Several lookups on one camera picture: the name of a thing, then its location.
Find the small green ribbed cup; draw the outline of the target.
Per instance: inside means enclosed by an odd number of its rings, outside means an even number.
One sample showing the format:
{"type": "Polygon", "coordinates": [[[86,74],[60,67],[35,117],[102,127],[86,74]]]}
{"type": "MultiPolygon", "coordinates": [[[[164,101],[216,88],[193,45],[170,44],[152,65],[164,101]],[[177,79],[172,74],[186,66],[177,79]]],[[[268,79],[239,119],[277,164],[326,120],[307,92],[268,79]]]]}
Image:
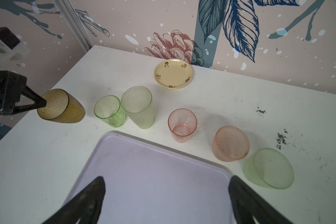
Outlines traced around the small green ribbed cup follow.
{"type": "Polygon", "coordinates": [[[94,114],[114,128],[123,126],[127,119],[119,98],[114,95],[102,97],[94,106],[94,114]]]}

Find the small brown textured cup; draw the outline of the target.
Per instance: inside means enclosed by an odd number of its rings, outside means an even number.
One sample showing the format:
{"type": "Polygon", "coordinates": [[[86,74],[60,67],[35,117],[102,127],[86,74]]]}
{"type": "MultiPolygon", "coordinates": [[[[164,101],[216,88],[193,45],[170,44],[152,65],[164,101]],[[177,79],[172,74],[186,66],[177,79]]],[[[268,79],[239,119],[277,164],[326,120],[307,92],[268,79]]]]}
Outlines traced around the small brown textured cup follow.
{"type": "Polygon", "coordinates": [[[72,95],[53,89],[43,95],[46,107],[37,109],[40,118],[58,123],[78,123],[85,117],[85,109],[72,95]]]}

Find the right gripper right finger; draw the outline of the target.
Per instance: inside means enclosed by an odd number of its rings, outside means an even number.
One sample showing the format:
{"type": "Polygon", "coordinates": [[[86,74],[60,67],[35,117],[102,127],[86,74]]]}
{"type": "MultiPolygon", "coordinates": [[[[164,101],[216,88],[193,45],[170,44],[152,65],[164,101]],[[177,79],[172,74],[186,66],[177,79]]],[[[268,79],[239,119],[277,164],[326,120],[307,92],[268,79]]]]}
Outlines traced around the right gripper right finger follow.
{"type": "Polygon", "coordinates": [[[231,178],[228,191],[238,224],[292,224],[238,176],[231,178]]]}

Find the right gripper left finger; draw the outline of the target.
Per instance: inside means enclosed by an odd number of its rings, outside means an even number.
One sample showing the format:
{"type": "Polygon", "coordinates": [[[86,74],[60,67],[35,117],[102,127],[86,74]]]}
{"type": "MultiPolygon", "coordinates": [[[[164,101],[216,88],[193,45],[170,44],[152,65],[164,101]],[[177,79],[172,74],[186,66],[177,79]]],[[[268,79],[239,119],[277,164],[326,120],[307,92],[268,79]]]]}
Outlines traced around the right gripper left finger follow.
{"type": "Polygon", "coordinates": [[[105,193],[104,178],[98,176],[44,223],[96,224],[101,215],[105,193]]]}

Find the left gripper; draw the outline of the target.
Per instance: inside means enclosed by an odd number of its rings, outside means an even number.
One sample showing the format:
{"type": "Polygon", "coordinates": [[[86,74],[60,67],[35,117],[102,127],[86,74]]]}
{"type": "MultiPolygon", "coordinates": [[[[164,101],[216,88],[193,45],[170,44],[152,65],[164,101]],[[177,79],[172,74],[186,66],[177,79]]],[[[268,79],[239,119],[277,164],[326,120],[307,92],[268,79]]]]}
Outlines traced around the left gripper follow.
{"type": "Polygon", "coordinates": [[[0,71],[0,116],[44,108],[47,101],[27,86],[27,78],[10,71],[0,71]],[[30,104],[17,105],[21,96],[30,104]]]}

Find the tall pale green cup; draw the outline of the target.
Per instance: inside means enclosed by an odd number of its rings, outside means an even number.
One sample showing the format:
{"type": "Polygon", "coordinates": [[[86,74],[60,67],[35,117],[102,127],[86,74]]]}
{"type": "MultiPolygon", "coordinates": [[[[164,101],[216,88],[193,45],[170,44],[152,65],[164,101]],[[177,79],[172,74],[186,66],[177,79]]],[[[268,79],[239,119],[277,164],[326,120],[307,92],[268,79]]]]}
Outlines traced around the tall pale green cup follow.
{"type": "Polygon", "coordinates": [[[125,91],[121,105],[128,117],[141,129],[150,128],[155,122],[153,98],[150,90],[134,86],[125,91]]]}

